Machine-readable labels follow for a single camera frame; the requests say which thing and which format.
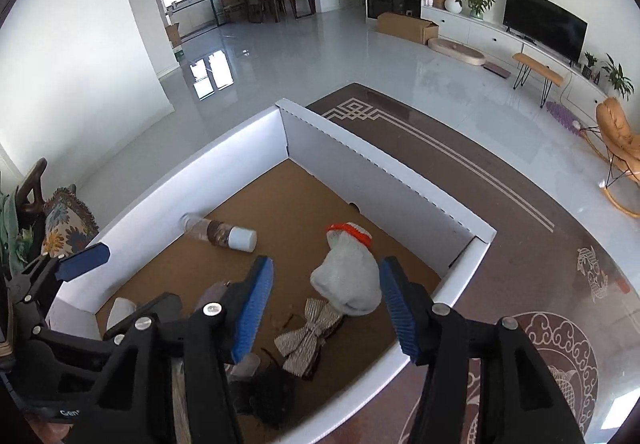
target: green plant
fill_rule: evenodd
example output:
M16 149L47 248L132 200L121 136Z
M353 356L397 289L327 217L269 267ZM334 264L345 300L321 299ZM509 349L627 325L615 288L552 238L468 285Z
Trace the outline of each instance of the green plant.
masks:
M623 74L622 65L618 64L616 68L616 62L609 54L607 54L607 58L609 58L609 62L603 67L603 70L609 75L609 82L614 90L620 94L620 97L628 101L629 96L636 90L631 84L631 80Z
M589 68L593 67L598 62L598 58L589 52L585 52L584 57L587 58L587 66Z
M495 4L495 0L456 0L456 2L459 4L466 2L469 9L478 14L484 14L486 11L491 9L493 4Z

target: brown rug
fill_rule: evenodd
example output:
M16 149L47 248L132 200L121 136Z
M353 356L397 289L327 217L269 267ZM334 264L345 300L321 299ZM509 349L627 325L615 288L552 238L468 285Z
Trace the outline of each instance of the brown rug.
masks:
M516 315L560 385L588 442L613 399L637 388L640 300L600 244L507 163L437 120L359 84L309 109L387 152L497 230L456 304L467 318ZM424 370L408 366L322 442L393 443L407 435ZM471 363L462 442L472 444L479 367Z

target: wooden bench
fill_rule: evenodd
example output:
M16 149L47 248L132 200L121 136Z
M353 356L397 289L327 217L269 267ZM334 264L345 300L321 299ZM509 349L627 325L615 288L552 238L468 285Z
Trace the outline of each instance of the wooden bench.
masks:
M514 90L516 89L518 84L520 86L524 85L532 70L537 74L540 74L545 79L545 86L542 89L542 99L540 100L540 108L542 108L546 103L546 98L548 97L549 91L551 90L551 85L561 87L564 84L564 78L549 67L545 67L539 61L536 61L532 57L527 56L522 52L514 54L513 59L515 59L520 66L520 72L518 73L516 82L513 84Z

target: metal screw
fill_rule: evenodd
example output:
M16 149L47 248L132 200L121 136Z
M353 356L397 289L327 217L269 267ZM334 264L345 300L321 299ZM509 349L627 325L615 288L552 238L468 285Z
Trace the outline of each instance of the metal screw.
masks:
M142 318L138 318L134 326L138 330L147 330L151 326L151 323L152 323L151 318L144 316Z
M506 318L502 318L502 326L507 330L515 330L518 328L518 322L515 318L507 316Z
M431 312L438 316L446 316L451 312L451 309L449 308L449 305L445 305L444 303L434 303L431 307Z
M220 303L207 303L202 311L205 316L217 316L222 312L222 305Z

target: floral cushion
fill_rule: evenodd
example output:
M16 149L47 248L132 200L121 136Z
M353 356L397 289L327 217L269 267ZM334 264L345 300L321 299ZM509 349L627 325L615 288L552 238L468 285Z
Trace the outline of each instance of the floral cushion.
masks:
M83 250L98 234L89 208L67 188L59 188L44 205L47 215L42 253L56 257Z

